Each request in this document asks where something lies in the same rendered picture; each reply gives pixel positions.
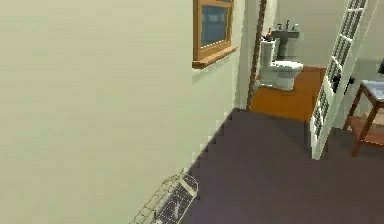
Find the wooden framed window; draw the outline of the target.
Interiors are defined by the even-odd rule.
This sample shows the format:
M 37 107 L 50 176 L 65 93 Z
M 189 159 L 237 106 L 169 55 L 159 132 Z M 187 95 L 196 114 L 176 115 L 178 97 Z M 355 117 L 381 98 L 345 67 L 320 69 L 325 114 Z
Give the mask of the wooden framed window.
M 237 50 L 232 45 L 234 0 L 193 0 L 193 69 L 204 69 Z

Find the white toilet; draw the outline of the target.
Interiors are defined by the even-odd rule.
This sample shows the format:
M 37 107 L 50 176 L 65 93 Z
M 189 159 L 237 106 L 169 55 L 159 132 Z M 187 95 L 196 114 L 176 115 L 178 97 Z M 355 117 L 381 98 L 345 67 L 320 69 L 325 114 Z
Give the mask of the white toilet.
M 303 64 L 286 60 L 274 61 L 274 41 L 262 41 L 260 47 L 260 82 L 266 86 L 291 91 L 296 77 L 303 69 Z

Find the white glazed room door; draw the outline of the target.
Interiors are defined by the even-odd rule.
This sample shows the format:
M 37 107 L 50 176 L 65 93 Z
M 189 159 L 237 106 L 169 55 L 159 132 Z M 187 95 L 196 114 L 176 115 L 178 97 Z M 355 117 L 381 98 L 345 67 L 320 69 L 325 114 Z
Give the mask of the white glazed room door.
M 319 160 L 352 76 L 363 40 L 384 0 L 348 0 L 310 120 L 311 158 Z M 336 93 L 332 77 L 341 75 Z

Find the brown wooden side table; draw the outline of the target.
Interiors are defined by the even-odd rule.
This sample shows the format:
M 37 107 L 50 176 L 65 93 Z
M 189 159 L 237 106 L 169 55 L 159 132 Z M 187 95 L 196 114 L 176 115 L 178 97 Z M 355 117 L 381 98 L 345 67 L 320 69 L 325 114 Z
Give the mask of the brown wooden side table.
M 354 115 L 362 95 L 365 95 L 372 105 L 366 118 Z M 384 109 L 384 81 L 362 80 L 343 125 L 344 130 L 351 128 L 355 137 L 355 144 L 351 152 L 352 157 L 359 154 L 363 144 L 384 148 L 384 128 L 372 129 L 374 119 L 380 109 Z

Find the grey pedestal sink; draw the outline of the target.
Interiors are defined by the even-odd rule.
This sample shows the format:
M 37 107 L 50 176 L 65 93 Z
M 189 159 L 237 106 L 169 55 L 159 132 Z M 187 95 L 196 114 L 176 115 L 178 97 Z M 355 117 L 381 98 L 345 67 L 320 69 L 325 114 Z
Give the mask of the grey pedestal sink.
M 282 28 L 282 23 L 278 23 L 278 29 L 271 31 L 272 37 L 279 40 L 279 46 L 276 55 L 277 61 L 283 61 L 285 59 L 288 40 L 297 39 L 299 37 L 300 31 L 296 30 L 296 27 L 297 24 L 289 27 L 289 20 L 287 20 L 285 28 Z

